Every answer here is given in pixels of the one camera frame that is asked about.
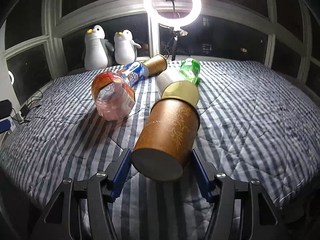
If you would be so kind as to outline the orange label plastic cup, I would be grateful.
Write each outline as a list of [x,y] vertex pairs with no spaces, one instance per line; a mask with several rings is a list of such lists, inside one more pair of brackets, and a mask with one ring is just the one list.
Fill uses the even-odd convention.
[[98,74],[91,85],[98,114],[107,121],[119,121],[129,115],[135,101],[134,90],[117,73]]

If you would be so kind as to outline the striped blue white quilt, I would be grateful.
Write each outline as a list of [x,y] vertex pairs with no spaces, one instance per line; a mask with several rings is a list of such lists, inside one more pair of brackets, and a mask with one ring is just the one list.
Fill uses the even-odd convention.
[[[129,116],[108,122],[91,96],[97,75],[56,79],[1,147],[1,168],[39,207],[64,178],[87,179],[133,148],[159,98],[156,78],[142,79]],[[195,146],[228,176],[259,179],[276,207],[291,206],[319,174],[317,105],[257,62],[202,62],[200,78]],[[111,210],[120,239],[202,239],[212,206],[189,171],[157,183],[132,169]]]

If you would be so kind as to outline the green plastic cup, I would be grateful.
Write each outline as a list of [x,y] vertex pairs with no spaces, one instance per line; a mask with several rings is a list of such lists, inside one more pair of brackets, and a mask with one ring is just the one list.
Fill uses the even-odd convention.
[[200,63],[192,58],[187,58],[182,61],[179,72],[191,83],[199,84]]

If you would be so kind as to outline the white power strip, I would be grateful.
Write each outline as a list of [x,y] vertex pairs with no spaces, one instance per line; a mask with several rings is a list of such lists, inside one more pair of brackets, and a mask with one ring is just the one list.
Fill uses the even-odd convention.
[[13,132],[16,128],[15,122],[12,119],[3,119],[0,121],[0,134],[5,132]]

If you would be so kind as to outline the white paper cup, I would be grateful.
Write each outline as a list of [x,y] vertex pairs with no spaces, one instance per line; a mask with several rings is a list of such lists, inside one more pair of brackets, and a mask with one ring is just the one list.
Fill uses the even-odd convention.
[[180,99],[194,107],[199,101],[197,86],[176,70],[163,71],[157,77],[156,85],[161,99]]

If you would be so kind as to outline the small plush penguin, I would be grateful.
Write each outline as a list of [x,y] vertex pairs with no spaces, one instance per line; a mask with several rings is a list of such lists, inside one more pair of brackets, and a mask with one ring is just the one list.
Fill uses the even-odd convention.
[[137,59],[137,49],[141,45],[133,40],[131,31],[124,30],[116,32],[114,35],[114,57],[119,65],[126,65],[135,62]]

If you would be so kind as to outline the blue label plastic bottle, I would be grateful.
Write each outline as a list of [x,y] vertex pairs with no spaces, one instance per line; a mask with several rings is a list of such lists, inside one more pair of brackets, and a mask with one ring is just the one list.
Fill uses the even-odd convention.
[[125,65],[117,73],[132,87],[144,76],[144,67],[140,62],[133,62]]

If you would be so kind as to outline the black power adapter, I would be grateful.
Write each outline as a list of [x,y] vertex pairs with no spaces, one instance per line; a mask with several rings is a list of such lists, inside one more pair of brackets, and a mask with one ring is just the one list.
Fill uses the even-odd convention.
[[12,111],[12,103],[8,100],[0,101],[0,119],[8,118]]

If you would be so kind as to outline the large plush penguin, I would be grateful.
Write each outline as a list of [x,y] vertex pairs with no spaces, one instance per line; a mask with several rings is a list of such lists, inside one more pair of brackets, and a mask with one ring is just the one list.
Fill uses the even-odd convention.
[[112,66],[114,46],[105,38],[100,25],[88,29],[85,35],[84,66],[92,71]]

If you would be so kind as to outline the brown paper cup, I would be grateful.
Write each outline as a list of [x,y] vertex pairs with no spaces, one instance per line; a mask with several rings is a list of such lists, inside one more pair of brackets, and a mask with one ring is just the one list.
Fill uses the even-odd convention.
[[132,152],[132,165],[149,179],[176,181],[190,159],[200,116],[181,99],[158,100]]
[[161,72],[167,69],[167,60],[163,55],[155,55],[154,57],[144,61],[142,63],[144,68],[144,76],[154,76],[161,74]]

